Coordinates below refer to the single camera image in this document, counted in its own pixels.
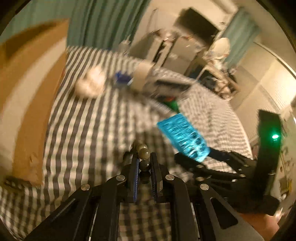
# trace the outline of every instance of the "white wall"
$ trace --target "white wall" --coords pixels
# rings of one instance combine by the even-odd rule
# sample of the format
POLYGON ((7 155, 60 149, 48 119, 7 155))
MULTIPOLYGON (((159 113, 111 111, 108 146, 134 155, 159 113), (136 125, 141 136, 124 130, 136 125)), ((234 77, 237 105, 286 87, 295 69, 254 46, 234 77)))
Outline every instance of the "white wall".
POLYGON ((261 29, 261 42, 280 56, 296 71, 296 53, 291 46, 284 31, 272 15, 266 11, 256 0, 234 0, 249 12, 261 29))
POLYGON ((255 43, 235 76, 241 92, 230 104, 252 142, 257 138, 258 109, 281 113, 296 95, 296 79, 274 55, 255 43))
POLYGON ((138 30, 135 34, 133 45, 136 44, 145 34, 165 28, 167 30, 174 29, 174 23, 177 20, 182 9, 188 9, 189 7, 194 8, 208 19, 218 29, 223 30, 225 25, 221 22, 230 22, 231 17, 237 11, 236 6, 231 0, 152 0, 143 15, 143 18, 139 24, 138 30), (219 5, 225 4, 225 9, 230 14, 222 9, 214 1, 219 2, 219 5))

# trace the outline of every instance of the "black screen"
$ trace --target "black screen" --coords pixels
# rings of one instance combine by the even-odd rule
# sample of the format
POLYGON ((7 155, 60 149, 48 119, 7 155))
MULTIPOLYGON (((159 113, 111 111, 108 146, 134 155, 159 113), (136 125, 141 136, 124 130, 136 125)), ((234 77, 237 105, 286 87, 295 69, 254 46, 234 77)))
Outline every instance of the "black screen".
POLYGON ((213 24, 211 24, 193 8, 189 8, 185 11, 185 13, 180 17, 179 23, 196 34, 207 44, 211 44, 214 39, 212 35, 216 35, 219 32, 213 24))

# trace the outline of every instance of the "silver screw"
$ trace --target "silver screw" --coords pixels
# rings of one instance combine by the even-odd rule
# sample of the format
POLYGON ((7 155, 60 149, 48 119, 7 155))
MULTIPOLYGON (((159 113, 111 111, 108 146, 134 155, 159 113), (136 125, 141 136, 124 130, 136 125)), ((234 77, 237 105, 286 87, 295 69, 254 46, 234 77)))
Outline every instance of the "silver screw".
POLYGON ((83 184, 82 186, 81 186, 81 190, 82 191, 87 191, 87 190, 89 190, 91 188, 91 186, 89 185, 89 184, 83 184))
POLYGON ((204 191, 209 190, 209 185, 205 184, 205 183, 202 183, 202 184, 200 184, 200 189, 204 190, 204 191))
POLYGON ((203 177, 197 177, 196 180, 197 180, 198 182, 202 182, 202 181, 204 181, 204 178, 203 178, 203 177))
POLYGON ((171 175, 171 174, 168 174, 168 175, 165 176, 165 179, 168 180, 168 181, 172 181, 172 180, 175 179, 175 177, 173 175, 171 175))
POLYGON ((123 181, 125 178, 126 178, 126 177, 125 177, 124 175, 118 175, 118 176, 116 177, 116 180, 117 180, 117 181, 123 181))

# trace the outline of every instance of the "gingham cloth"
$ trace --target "gingham cloth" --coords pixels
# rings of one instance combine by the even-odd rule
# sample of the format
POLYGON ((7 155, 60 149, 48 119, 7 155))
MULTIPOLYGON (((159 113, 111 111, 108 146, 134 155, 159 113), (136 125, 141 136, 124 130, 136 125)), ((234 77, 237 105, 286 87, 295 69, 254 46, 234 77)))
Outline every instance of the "gingham cloth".
MULTIPOLYGON (((99 185, 119 174, 123 153, 135 138, 156 152, 159 163, 171 174, 185 181, 190 178, 190 173, 174 163, 176 150, 155 126, 173 113, 154 100, 113 85, 117 71, 132 74, 140 61, 96 48, 68 48, 65 76, 48 123, 44 185, 40 189, 25 187, 24 195, 0 189, 0 217, 16 238, 26 237, 82 184, 99 185), (107 72, 103 96, 77 98, 73 93, 75 81, 99 63, 107 72)), ((162 68, 155 71, 185 78, 162 68)), ((200 84, 190 89, 187 99, 179 101, 179 109, 209 146, 251 156, 244 130, 229 104, 200 84)), ((210 158, 205 164, 231 171, 225 163, 210 158)), ((138 204, 121 205, 119 240, 170 240, 169 205, 155 204, 147 192, 150 188, 141 186, 138 204)))

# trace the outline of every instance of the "curtain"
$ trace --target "curtain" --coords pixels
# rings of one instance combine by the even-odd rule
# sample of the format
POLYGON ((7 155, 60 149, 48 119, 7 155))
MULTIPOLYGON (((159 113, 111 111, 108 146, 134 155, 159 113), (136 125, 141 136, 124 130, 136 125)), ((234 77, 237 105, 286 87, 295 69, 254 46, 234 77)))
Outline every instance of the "curtain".
POLYGON ((7 25, 0 43, 24 29, 69 18, 68 45, 116 50, 126 38, 133 40, 151 0, 31 0, 7 25))
POLYGON ((230 53, 225 59, 229 68, 238 64, 259 33, 260 29, 250 14, 240 8, 222 35, 230 41, 230 53))

